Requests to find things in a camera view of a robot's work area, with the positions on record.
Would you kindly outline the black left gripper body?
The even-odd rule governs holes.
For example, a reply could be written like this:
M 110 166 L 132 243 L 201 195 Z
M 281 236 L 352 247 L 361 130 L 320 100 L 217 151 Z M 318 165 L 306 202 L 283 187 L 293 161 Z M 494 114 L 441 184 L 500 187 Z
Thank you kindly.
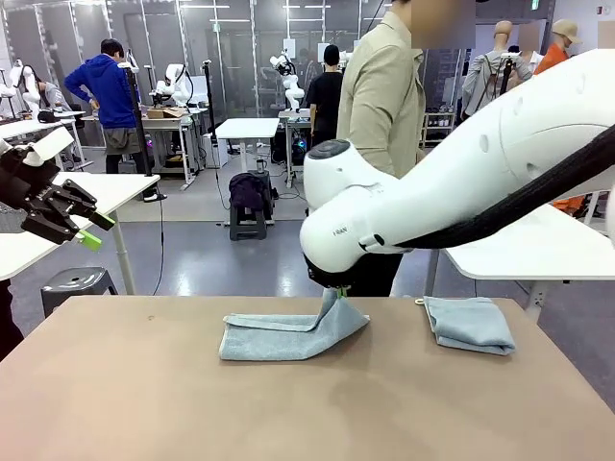
M 37 194 L 45 190 L 57 176 L 57 165 L 46 160 L 40 166 L 25 163 L 32 146 L 9 146 L 1 154 L 1 225 L 21 226 L 30 210 L 50 213 Z

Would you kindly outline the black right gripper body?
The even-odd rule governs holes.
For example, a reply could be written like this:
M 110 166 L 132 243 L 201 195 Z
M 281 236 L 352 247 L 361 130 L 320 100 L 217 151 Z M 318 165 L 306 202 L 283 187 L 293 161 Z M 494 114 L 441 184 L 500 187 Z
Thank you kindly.
M 341 287 L 350 284 L 354 261 L 333 253 L 304 252 L 309 277 L 324 287 Z

